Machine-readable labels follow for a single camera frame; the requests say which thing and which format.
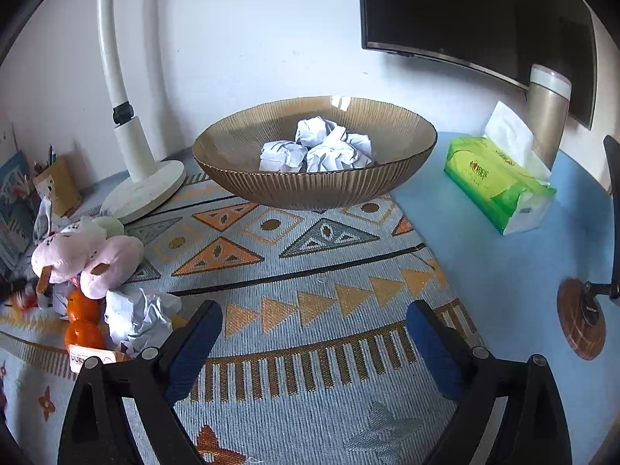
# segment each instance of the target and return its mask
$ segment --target patterned tablecloth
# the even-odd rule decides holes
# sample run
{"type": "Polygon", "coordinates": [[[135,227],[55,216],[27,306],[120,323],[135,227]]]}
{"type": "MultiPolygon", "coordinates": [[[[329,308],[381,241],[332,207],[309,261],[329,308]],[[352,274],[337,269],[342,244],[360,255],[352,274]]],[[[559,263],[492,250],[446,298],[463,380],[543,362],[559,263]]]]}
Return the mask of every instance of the patterned tablecloth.
{"type": "MultiPolygon", "coordinates": [[[[175,406],[200,453],[222,465],[422,463],[455,406],[409,340],[405,310],[424,299],[471,345],[482,340],[412,223],[390,196],[283,211],[197,171],[126,233],[146,249],[127,287],[181,296],[176,326],[205,299],[224,312],[211,356],[175,406]]],[[[102,193],[78,216],[95,214],[102,193]]],[[[0,309],[7,422],[41,465],[56,463],[75,380],[65,327],[51,309],[0,309]]],[[[157,463],[131,401],[126,410],[145,463],[157,463]]]]}

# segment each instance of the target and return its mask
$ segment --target amber glass bowl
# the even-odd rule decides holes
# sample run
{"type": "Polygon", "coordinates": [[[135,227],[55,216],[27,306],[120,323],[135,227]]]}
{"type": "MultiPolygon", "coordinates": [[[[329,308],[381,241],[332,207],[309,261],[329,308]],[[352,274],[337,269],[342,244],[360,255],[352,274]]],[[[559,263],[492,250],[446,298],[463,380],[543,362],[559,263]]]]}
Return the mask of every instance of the amber glass bowl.
{"type": "Polygon", "coordinates": [[[283,209],[331,209],[375,199],[410,178],[437,142],[433,125],[389,103],[320,96],[265,103],[208,127],[193,155],[210,178],[233,194],[283,209]],[[317,115],[367,134],[372,167],[323,173],[260,172],[263,144],[294,140],[297,122],[317,115]]]}

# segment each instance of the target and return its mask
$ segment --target green tissue box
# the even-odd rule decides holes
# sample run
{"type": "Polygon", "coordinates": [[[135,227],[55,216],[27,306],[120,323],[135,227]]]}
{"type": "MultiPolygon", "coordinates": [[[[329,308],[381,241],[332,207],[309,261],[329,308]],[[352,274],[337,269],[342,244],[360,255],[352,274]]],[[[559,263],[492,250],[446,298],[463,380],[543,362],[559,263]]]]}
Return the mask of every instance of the green tissue box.
{"type": "Polygon", "coordinates": [[[557,192],[488,138],[454,138],[444,171],[502,234],[537,228],[557,192]]]}

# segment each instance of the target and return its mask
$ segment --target round wooden base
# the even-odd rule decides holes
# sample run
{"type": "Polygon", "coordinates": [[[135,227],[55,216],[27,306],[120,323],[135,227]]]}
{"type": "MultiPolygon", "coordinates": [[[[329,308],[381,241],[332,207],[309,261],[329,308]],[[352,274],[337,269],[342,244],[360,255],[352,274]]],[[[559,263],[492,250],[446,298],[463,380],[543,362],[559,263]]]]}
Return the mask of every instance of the round wooden base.
{"type": "Polygon", "coordinates": [[[557,315],[566,341],[584,360],[596,358],[605,346],[605,318],[603,313],[596,325],[588,325],[582,316],[580,300],[584,284],[578,279],[567,279],[557,291],[557,315]]]}

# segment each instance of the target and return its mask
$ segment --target round lamp base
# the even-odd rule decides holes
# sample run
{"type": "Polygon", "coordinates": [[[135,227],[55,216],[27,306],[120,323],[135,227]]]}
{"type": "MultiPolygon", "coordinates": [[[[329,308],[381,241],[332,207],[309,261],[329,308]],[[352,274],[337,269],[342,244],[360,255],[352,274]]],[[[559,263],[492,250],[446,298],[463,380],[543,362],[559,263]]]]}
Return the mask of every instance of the round lamp base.
{"type": "Polygon", "coordinates": [[[557,315],[570,347],[582,359],[593,360],[605,346],[605,319],[598,309],[598,319],[588,325],[582,310],[585,291],[578,279],[562,282],[557,291],[557,315]]]}
{"type": "Polygon", "coordinates": [[[101,211],[128,224],[170,199],[186,176],[182,162],[160,162],[159,170],[146,180],[134,183],[129,177],[120,183],[106,197],[101,211]]]}

